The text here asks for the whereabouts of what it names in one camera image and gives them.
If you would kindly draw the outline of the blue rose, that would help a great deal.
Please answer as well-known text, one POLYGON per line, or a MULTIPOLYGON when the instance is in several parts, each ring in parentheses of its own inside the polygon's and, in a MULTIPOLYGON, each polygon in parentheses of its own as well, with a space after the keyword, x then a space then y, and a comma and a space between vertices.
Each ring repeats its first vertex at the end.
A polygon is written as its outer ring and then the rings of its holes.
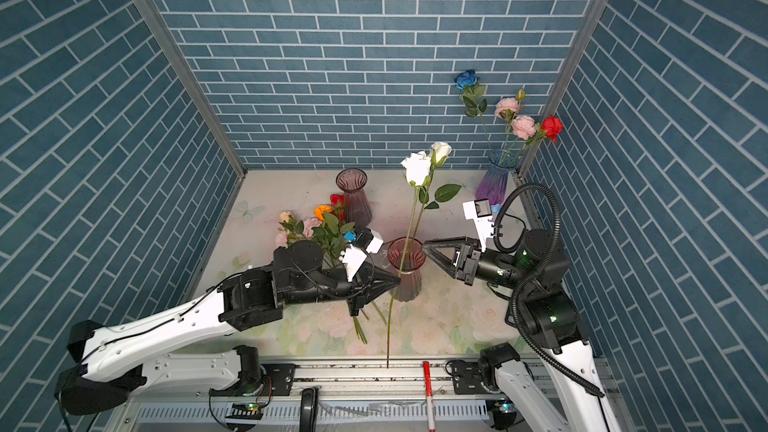
POLYGON ((460 100, 464 106, 464 114, 470 118, 480 120, 482 131, 488 147, 491 147, 490 133, 488 132, 484 115, 488 109, 486 99, 487 87, 480 82, 476 72, 472 69, 465 70, 454 78, 454 85, 459 90, 460 100))

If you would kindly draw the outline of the pink glass vase with ribbon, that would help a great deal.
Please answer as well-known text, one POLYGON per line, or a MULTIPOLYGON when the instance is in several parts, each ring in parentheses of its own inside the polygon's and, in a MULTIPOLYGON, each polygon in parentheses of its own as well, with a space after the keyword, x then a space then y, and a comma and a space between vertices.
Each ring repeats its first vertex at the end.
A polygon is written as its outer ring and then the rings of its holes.
POLYGON ((391 291, 393 298, 400 302, 414 300, 421 292, 420 269, 426 262, 422 243, 408 237, 398 238, 389 245, 387 260, 400 277, 400 284, 391 291))

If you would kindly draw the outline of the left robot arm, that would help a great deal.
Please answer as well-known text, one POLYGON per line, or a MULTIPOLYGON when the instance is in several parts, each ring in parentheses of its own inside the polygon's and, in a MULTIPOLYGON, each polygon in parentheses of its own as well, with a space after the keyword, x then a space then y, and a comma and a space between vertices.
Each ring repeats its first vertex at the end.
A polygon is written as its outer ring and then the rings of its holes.
POLYGON ((271 263, 235 273, 202 296, 140 320, 103 326, 75 324, 67 350, 74 367, 62 372, 54 397, 72 415, 108 411, 134 395, 160 388, 206 387, 214 396, 262 394, 266 372, 253 346, 210 358, 174 358, 172 352, 282 319, 288 305, 341 301, 351 316, 400 279, 372 263, 367 246, 347 246, 339 267, 323 267, 311 241, 279 247, 271 263))

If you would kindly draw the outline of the purple blue gradient vase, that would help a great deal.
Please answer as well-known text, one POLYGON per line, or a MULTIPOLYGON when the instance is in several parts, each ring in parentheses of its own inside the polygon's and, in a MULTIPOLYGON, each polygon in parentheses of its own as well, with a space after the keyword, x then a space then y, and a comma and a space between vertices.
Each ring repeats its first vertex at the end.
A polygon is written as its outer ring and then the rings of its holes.
POLYGON ((476 188, 475 199, 487 199, 491 209, 497 211, 506 198, 509 175, 519 168, 520 155, 519 151, 492 150, 485 175, 476 188))

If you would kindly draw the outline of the white rose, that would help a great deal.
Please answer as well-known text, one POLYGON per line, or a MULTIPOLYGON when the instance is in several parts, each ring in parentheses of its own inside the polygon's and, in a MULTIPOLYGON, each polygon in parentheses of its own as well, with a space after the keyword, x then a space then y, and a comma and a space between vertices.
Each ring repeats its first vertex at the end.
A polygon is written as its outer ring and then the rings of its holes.
POLYGON ((406 229, 406 241, 404 244, 403 252, 401 253, 400 263, 397 267, 397 275, 401 276, 404 272, 405 260, 409 255, 409 247, 411 239, 414 237, 414 224, 416 220, 417 208, 421 205, 420 191, 430 178, 432 172, 432 153, 426 151, 419 151, 411 153, 408 157, 401 161, 401 165, 404 168, 404 177, 406 182, 413 189, 413 200, 410 210, 409 222, 406 229))
POLYGON ((435 172, 442 167, 452 153, 452 147, 446 142, 434 142, 429 151, 432 153, 432 172, 430 178, 420 191, 421 205, 417 208, 414 224, 414 237, 418 234, 419 226, 425 210, 437 210, 441 204, 452 200, 462 188, 459 184, 447 183, 436 189, 434 193, 430 188, 434 182, 435 172))

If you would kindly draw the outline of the red rose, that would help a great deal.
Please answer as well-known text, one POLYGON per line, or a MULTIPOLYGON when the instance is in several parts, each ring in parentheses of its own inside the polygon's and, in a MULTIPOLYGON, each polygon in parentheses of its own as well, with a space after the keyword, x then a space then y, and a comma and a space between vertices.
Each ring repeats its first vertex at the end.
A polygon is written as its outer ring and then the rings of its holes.
POLYGON ((535 132, 533 136, 526 141, 526 145, 528 147, 533 147, 542 142, 556 143, 563 128, 563 123, 559 118, 548 116, 541 123, 535 125, 535 132))
POLYGON ((331 205, 336 209, 344 208, 344 196, 342 194, 332 194, 330 196, 331 205))

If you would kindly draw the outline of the pink carnation spray stem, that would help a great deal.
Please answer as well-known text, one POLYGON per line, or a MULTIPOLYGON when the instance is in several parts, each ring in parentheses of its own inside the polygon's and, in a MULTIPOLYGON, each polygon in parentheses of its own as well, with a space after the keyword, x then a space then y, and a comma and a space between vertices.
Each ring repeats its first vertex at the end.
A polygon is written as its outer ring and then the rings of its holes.
POLYGON ((516 142, 522 141, 526 144, 537 133, 535 119, 523 114, 525 98, 526 92, 521 88, 514 96, 500 99, 495 106, 495 117, 505 124, 505 139, 500 156, 502 161, 511 158, 512 148, 516 142))

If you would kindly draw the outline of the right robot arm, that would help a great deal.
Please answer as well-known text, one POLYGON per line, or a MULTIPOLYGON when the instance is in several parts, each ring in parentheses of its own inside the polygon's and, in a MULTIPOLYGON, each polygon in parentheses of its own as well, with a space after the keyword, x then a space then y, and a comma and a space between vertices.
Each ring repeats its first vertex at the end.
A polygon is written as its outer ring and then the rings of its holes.
POLYGON ((479 240, 431 240, 425 254, 450 277, 506 287, 506 324, 540 357, 560 403, 554 405, 509 344, 481 351, 482 384, 503 393, 534 431, 618 431, 577 308, 561 285, 570 263, 549 232, 525 232, 516 250, 482 249, 479 240))

